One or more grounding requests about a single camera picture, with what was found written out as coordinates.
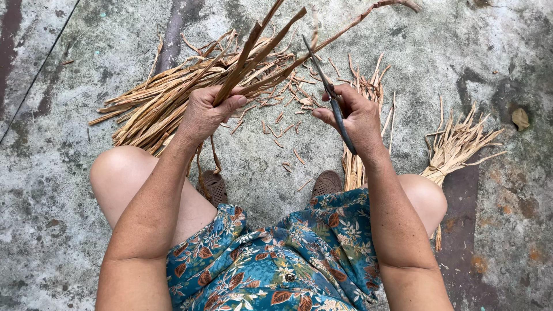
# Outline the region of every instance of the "bundle of dried leaves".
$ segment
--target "bundle of dried leaves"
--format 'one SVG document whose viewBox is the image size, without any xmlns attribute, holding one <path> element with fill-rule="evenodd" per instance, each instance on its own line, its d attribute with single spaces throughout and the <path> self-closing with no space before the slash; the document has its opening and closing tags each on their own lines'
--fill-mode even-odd
<svg viewBox="0 0 553 311">
<path fill-rule="evenodd" d="M 227 98 L 231 90 L 237 85 L 244 86 L 240 94 L 245 95 L 250 102 L 265 90 L 271 88 L 273 88 L 273 91 L 264 99 L 275 98 L 288 88 L 293 93 L 292 96 L 299 100 L 290 83 L 292 81 L 296 82 L 299 85 L 297 90 L 301 90 L 301 83 L 305 81 L 305 78 L 295 77 L 295 68 L 303 64 L 308 55 L 297 58 L 292 53 L 286 53 L 290 43 L 282 50 L 274 51 L 274 49 L 288 33 L 292 24 L 306 14 L 306 9 L 299 10 L 278 34 L 273 29 L 271 37 L 261 37 L 261 33 L 283 1 L 277 0 L 263 21 L 255 24 L 242 51 L 239 51 L 238 36 L 234 29 L 224 33 L 215 42 L 201 48 L 192 46 L 183 36 L 185 43 L 193 48 L 198 55 L 191 56 L 181 65 L 154 77 L 148 76 L 144 83 L 121 96 L 107 100 L 106 107 L 98 109 L 98 112 L 104 113 L 104 115 L 90 121 L 89 125 L 122 115 L 117 118 L 117 123 L 125 121 L 126 123 L 112 135 L 113 144 L 115 146 L 141 147 L 150 154 L 159 156 L 179 126 L 188 104 L 189 95 L 195 89 L 223 85 L 215 99 L 214 106 Z M 373 8 L 396 3 L 406 5 L 417 12 L 420 9 L 411 0 L 377 2 L 348 26 L 320 44 L 317 44 L 317 36 L 314 35 L 313 51 L 321 50 L 344 32 L 360 23 Z M 162 46 L 161 36 L 159 38 L 158 54 Z M 218 51 L 218 55 L 210 56 L 214 51 Z M 189 61 L 193 60 L 196 60 L 195 64 L 185 67 Z M 287 86 L 274 94 L 277 85 L 286 79 L 290 80 Z M 303 105 L 302 109 L 312 110 L 313 108 Z M 216 164 L 217 172 L 219 172 L 221 167 L 217 161 Z"/>
<path fill-rule="evenodd" d="M 453 124 L 453 111 L 450 111 L 450 117 L 446 122 L 445 128 L 441 130 L 444 123 L 444 108 L 442 98 L 440 97 L 441 122 L 438 130 L 435 133 L 425 135 L 425 141 L 428 146 L 429 166 L 421 173 L 422 176 L 429 178 L 437 185 L 442 186 L 444 178 L 447 174 L 466 167 L 468 165 L 477 165 L 484 160 L 496 157 L 506 153 L 502 151 L 489 157 L 480 159 L 474 163 L 466 163 L 480 148 L 485 146 L 501 146 L 501 143 L 491 142 L 497 135 L 501 134 L 504 129 L 498 131 L 483 133 L 484 123 L 489 117 L 489 114 L 483 119 L 482 114 L 478 118 L 478 122 L 473 125 L 474 112 L 476 102 L 472 105 L 471 111 L 468 113 L 465 121 L 461 121 L 462 115 L 459 115 L 457 122 Z M 432 145 L 428 141 L 428 136 L 434 138 Z M 441 227 L 438 226 L 436 231 L 436 251 L 440 251 L 442 246 Z"/>
<path fill-rule="evenodd" d="M 365 97 L 366 99 L 376 102 L 378 104 L 379 112 L 382 112 L 382 105 L 384 103 L 384 87 L 382 85 L 382 77 L 384 76 L 384 73 L 391 67 L 391 65 L 388 65 L 382 71 L 379 71 L 382 56 L 384 56 L 384 53 L 382 53 L 378 58 L 377 66 L 374 69 L 374 73 L 371 79 L 367 80 L 364 75 L 360 74 L 359 65 L 357 65 L 356 67 L 353 66 L 351 56 L 349 55 L 349 69 L 353 74 L 353 81 L 339 79 L 340 81 L 349 83 L 352 87 L 357 89 L 357 92 L 363 95 L 363 97 Z M 393 98 L 393 105 L 390 106 L 388 117 L 386 118 L 386 122 L 384 124 L 384 127 L 382 128 L 382 132 L 380 133 L 381 136 L 384 136 L 384 132 L 388 127 L 392 112 L 394 112 L 393 115 L 395 116 L 395 94 Z M 389 145 L 389 150 L 391 151 L 391 149 L 392 135 L 390 135 Z M 349 191 L 355 188 L 359 188 L 367 182 L 366 171 L 361 158 L 358 155 L 353 155 L 349 151 L 345 143 L 343 144 L 343 150 L 344 153 L 342 155 L 342 167 L 344 168 L 346 178 L 344 182 L 344 191 Z"/>
</svg>

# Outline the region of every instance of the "foot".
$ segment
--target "foot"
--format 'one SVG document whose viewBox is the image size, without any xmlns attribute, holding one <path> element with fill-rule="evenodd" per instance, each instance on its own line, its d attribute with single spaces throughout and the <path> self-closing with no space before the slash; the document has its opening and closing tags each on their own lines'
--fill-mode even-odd
<svg viewBox="0 0 553 311">
<path fill-rule="evenodd" d="M 340 179 L 338 173 L 333 170 L 326 170 L 317 178 L 311 197 L 313 198 L 318 195 L 331 194 L 341 191 L 342 180 Z"/>
<path fill-rule="evenodd" d="M 227 188 L 225 186 L 225 181 L 219 174 L 214 174 L 213 170 L 207 170 L 202 173 L 202 177 L 204 178 L 204 184 L 207 190 L 207 193 L 209 193 L 211 199 L 209 202 L 217 207 L 219 203 L 226 203 L 227 202 Z M 207 199 L 204 190 L 202 189 L 202 186 L 200 183 L 196 185 L 196 190 L 204 196 L 204 198 Z"/>
</svg>

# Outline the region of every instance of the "leg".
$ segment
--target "leg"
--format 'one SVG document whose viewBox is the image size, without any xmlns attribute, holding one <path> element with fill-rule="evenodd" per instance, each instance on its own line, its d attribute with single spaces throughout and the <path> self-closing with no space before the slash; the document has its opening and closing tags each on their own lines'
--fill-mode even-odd
<svg viewBox="0 0 553 311">
<path fill-rule="evenodd" d="M 399 175 L 398 178 L 430 237 L 447 211 L 447 201 L 442 189 L 430 179 L 420 175 L 404 174 Z"/>
<path fill-rule="evenodd" d="M 92 191 L 111 228 L 144 184 L 158 158 L 133 146 L 115 147 L 101 153 L 90 169 Z M 177 245 L 209 224 L 217 214 L 186 179 L 182 187 L 179 219 L 172 245 Z"/>
</svg>

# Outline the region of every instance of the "knee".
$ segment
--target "knee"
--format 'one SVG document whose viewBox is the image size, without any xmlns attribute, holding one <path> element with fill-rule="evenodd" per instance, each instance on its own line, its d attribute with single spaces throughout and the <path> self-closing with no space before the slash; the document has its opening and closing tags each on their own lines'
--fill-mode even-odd
<svg viewBox="0 0 553 311">
<path fill-rule="evenodd" d="M 401 186 L 425 226 L 438 226 L 447 211 L 444 192 L 436 183 L 415 174 L 398 176 Z"/>
<path fill-rule="evenodd" d="M 135 146 L 119 146 L 100 153 L 90 168 L 92 188 L 125 175 L 145 157 L 151 155 Z"/>
</svg>

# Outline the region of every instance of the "scissor handle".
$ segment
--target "scissor handle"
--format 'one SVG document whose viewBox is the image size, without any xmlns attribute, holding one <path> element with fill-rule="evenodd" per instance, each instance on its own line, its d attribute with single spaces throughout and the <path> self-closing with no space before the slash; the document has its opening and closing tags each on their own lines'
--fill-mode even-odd
<svg viewBox="0 0 553 311">
<path fill-rule="evenodd" d="M 357 154 L 357 151 L 355 150 L 355 147 L 353 146 L 353 143 L 351 142 L 351 139 L 349 138 L 346 132 L 346 127 L 344 126 L 344 121 L 342 116 L 342 110 L 340 110 L 338 101 L 331 98 L 330 105 L 332 106 L 334 119 L 336 120 L 336 124 L 338 125 L 338 131 L 340 132 L 340 135 L 342 136 L 343 141 L 346 143 L 346 146 L 349 149 L 349 151 L 351 151 L 351 153 L 355 156 Z"/>
</svg>

